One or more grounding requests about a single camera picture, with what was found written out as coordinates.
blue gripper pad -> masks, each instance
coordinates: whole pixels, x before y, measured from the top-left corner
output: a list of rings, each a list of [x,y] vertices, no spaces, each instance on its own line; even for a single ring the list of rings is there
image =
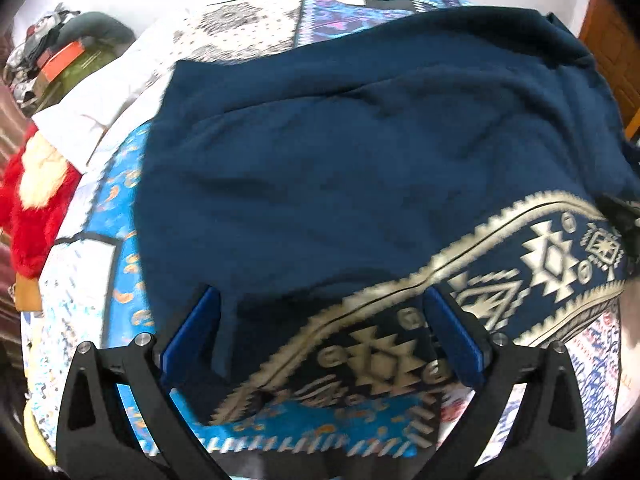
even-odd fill
[[[175,335],[162,350],[160,383],[165,389],[169,390],[184,380],[209,335],[218,330],[219,323],[220,294],[209,287],[182,324],[175,327]]]
[[[422,308],[460,382],[479,390],[484,384],[484,369],[491,361],[488,332],[472,314],[464,312],[453,298],[446,298],[434,286],[424,291]]]

cream fur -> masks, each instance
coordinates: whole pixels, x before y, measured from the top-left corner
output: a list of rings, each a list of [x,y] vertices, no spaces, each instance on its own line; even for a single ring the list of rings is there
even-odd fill
[[[18,193],[22,207],[44,207],[62,185],[66,158],[39,132],[28,140],[22,155],[24,174]]]

wooden door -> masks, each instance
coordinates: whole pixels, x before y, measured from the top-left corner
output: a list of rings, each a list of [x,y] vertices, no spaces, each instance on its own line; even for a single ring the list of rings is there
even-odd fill
[[[640,109],[638,42],[609,0],[590,0],[580,39],[593,52],[628,126]]]

bedsheet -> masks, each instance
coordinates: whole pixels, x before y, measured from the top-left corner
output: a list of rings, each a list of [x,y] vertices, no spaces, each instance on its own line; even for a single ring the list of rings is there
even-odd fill
[[[363,0],[365,5],[338,0],[277,0],[280,17],[273,19],[278,23],[274,25],[277,30],[268,33],[273,41],[260,45],[256,35],[271,25],[271,19],[261,11],[274,1],[217,4],[186,20],[175,31],[172,59],[239,62],[351,34],[414,12],[469,4],[464,0]],[[238,35],[240,28],[245,31],[248,26],[255,27],[249,40]],[[42,343],[33,354],[28,352],[31,333],[27,320],[24,322],[23,346],[32,373],[33,413],[52,448],[66,371],[76,345],[92,340],[99,346],[119,346],[139,332],[154,330],[130,206],[140,176],[147,121],[153,117],[168,81],[165,69],[154,74],[135,103],[137,108],[130,108],[126,118],[122,117],[130,128],[112,128],[92,156],[40,280],[44,322]],[[610,304],[568,345],[585,392],[590,462],[608,444],[610,430],[604,422],[614,416],[620,346],[615,297],[620,287],[618,282],[611,287]],[[130,391],[121,387],[120,393],[142,449],[151,455],[157,453]],[[395,457],[411,456],[422,448],[434,449],[433,444],[446,438],[471,397],[472,392],[466,388],[450,387],[437,400],[441,406],[434,406],[436,400],[431,396],[405,396],[394,402],[365,401],[340,412],[276,399],[255,417],[237,424],[203,426],[188,412],[180,395],[172,392],[191,429],[209,451],[311,453],[343,447],[350,455]],[[481,461],[499,452],[521,398],[522,389],[515,388]],[[428,420],[415,424],[410,415],[415,408],[440,413],[436,438],[429,437],[433,430]]]

red fur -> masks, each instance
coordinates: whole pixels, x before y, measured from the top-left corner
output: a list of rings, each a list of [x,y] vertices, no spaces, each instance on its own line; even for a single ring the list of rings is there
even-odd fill
[[[32,123],[25,135],[25,143],[37,130]],[[67,163],[65,179],[47,205],[23,209],[18,196],[24,173],[23,153],[24,145],[12,157],[4,172],[0,187],[0,225],[12,234],[11,261],[14,269],[26,278],[37,278],[56,240],[81,175]]]

